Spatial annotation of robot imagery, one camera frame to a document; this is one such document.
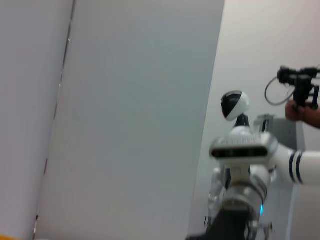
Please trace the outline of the black handheld controller device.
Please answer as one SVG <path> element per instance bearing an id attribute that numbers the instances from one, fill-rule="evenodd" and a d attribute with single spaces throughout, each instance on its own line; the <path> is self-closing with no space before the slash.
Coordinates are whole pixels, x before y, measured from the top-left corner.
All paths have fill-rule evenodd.
<path id="1" fill-rule="evenodd" d="M 293 109 L 298 112 L 300 107 L 306 106 L 306 101 L 312 97 L 310 108 L 318 109 L 318 96 L 320 85 L 314 85 L 312 81 L 320 74 L 320 68 L 306 67 L 300 70 L 281 66 L 277 72 L 277 79 L 281 84 L 294 86 L 293 100 L 295 106 Z"/>

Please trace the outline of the person's hand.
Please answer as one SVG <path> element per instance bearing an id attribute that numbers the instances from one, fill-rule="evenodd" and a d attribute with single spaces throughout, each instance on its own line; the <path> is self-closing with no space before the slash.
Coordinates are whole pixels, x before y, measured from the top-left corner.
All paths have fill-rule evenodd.
<path id="1" fill-rule="evenodd" d="M 289 100 L 285 105 L 285 118 L 292 122 L 303 122 L 308 108 L 298 106 L 294 100 Z"/>

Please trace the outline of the white black robot head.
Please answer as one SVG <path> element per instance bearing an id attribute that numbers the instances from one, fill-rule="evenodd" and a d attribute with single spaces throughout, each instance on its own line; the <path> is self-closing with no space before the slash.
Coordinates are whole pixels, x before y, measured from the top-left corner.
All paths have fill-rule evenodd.
<path id="1" fill-rule="evenodd" d="M 249 108 L 249 97 L 243 91 L 229 91 L 221 98 L 222 114 L 229 122 L 236 120 L 235 127 L 250 126 L 249 117 L 245 114 Z"/>

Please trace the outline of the person's forearm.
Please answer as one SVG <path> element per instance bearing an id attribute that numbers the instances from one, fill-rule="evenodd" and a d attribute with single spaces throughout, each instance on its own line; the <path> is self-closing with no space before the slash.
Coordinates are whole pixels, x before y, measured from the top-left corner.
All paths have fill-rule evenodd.
<path id="1" fill-rule="evenodd" d="M 304 109 L 303 121 L 316 129 L 320 129 L 320 108 L 312 109 L 306 107 Z"/>

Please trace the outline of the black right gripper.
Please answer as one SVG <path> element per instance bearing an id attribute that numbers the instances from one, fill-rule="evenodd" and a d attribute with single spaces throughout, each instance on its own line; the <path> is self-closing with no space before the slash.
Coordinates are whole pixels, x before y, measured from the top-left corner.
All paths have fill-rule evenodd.
<path id="1" fill-rule="evenodd" d="M 190 235 L 186 240 L 246 240 L 245 228 L 249 220 L 249 211 L 231 211 L 221 209 L 213 221 L 210 230 L 198 235 Z"/>

